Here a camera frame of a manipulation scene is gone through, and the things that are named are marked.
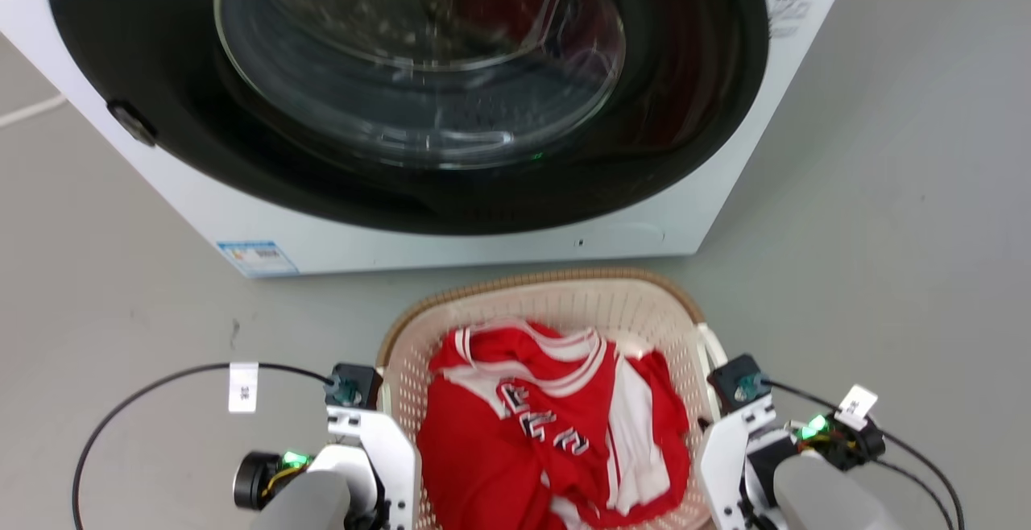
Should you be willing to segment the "red and white jersey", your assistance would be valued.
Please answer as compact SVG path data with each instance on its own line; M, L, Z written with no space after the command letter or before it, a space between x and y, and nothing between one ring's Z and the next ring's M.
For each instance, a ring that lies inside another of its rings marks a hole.
M609 530L681 504L689 416L663 354L596 329L452 329L415 435L441 530Z

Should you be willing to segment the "white washing machine body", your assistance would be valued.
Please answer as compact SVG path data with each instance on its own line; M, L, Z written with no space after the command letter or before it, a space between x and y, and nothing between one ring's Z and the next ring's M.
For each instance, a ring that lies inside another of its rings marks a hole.
M121 156L111 171L126 179L122 191L161 197L218 254L217 242L271 241L298 266L300 275L317 275L696 254L743 176L835 0L810 1L809 15L797 34L772 40L770 68L743 126L681 183L585 224L468 238L388 233L302 216L219 184L166 151L135 142L104 110L99 93L59 40L48 0L0 0L0 34L66 98L55 112L43 115L68 120L47 143L56 153L52 176L70 176L77 166L72 152L81 143L95 143Z

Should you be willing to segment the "black door latch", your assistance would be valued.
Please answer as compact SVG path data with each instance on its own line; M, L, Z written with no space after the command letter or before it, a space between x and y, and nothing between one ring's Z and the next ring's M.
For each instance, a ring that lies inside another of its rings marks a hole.
M143 113L140 113L128 101L114 98L106 103L106 109L110 115L113 115L118 125L134 140L148 147L159 145L157 129L152 126Z

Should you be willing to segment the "blue energy label sticker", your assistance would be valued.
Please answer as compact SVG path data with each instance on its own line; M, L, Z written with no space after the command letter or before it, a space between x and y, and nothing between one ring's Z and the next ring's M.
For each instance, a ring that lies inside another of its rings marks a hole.
M217 242L217 250L246 278L300 275L298 266L275 242Z

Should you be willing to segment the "black round washer door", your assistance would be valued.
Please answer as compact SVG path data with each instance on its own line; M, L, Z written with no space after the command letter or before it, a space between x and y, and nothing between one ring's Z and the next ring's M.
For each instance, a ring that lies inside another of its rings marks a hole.
M500 235L602 217L729 140L765 0L49 0L106 104L251 196Z

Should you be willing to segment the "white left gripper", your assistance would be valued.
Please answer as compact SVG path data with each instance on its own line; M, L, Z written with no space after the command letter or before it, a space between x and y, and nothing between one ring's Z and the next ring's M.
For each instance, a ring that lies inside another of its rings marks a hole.
M328 406L331 436L356 438L371 464L377 499L386 508L384 530L417 530L420 454L393 416L363 408Z

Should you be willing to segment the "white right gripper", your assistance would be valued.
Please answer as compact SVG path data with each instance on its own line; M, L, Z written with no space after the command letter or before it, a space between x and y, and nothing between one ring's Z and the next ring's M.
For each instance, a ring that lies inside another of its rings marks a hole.
M774 421L772 397L764 395L706 429L698 455L698 483L717 530L755 530L755 515L769 511L750 453L770 445L780 434L772 426Z

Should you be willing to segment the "beige plastic laundry basket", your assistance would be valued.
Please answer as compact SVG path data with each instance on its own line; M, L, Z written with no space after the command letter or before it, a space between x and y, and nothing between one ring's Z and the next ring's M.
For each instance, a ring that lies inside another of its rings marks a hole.
M707 375L727 355L701 309L680 285L638 268L548 271L452 289L415 303L384 335L376 368L379 409L409 438L426 416L429 361L460 325L522 317L561 331L594 328L624 350L660 351L691 419L716 421Z

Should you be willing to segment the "grey printed info label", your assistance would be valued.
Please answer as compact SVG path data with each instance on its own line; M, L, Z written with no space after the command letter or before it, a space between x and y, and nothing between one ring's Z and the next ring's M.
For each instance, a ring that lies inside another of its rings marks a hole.
M768 8L770 39L781 39L797 34L802 21L809 15L810 0L771 0Z

